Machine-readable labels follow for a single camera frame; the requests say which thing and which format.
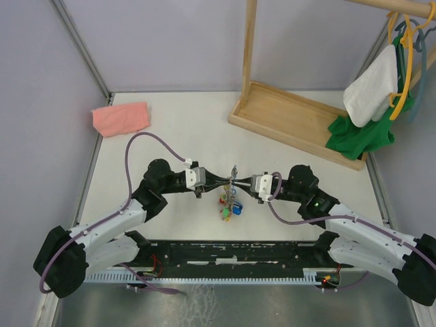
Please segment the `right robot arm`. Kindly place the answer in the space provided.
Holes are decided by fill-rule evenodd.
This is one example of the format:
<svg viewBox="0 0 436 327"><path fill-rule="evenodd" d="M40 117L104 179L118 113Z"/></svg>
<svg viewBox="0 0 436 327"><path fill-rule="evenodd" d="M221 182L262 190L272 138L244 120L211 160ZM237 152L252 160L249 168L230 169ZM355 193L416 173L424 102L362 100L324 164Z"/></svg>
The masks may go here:
<svg viewBox="0 0 436 327"><path fill-rule="evenodd" d="M292 167L287 178L273 172L232 184L267 205L274 200L299 203L297 223L317 225L330 237L312 250L318 265L360 268L391 281L420 305L435 303L435 237L404 234L358 214L322 191L309 166Z"/></svg>

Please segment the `metal key organizer with keys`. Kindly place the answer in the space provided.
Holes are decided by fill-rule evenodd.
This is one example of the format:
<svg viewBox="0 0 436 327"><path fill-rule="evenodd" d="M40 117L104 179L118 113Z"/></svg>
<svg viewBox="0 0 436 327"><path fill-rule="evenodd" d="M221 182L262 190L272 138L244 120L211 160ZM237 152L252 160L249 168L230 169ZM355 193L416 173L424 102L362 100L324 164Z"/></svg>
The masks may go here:
<svg viewBox="0 0 436 327"><path fill-rule="evenodd" d="M243 205L236 200L236 187L233 184L237 174L238 169L234 165L230 173L229 183L223 186L223 193L219 198L219 203L222 205L220 213L223 221L228 222L234 215L239 216L243 211Z"/></svg>

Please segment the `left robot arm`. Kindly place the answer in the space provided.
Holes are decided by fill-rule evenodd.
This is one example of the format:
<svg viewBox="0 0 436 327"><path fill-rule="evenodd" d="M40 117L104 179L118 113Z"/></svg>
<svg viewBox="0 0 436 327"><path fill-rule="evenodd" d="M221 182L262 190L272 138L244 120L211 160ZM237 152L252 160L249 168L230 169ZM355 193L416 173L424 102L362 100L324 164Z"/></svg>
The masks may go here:
<svg viewBox="0 0 436 327"><path fill-rule="evenodd" d="M174 172L165 159L153 160L137 190L113 214L70 230L57 226L49 231L33 263L40 285L48 286L41 292L65 298L98 270L127 263L145 265L151 257L149 242L134 227L160 214L168 203L167 193L194 192L199 198L229 182L196 162Z"/></svg>

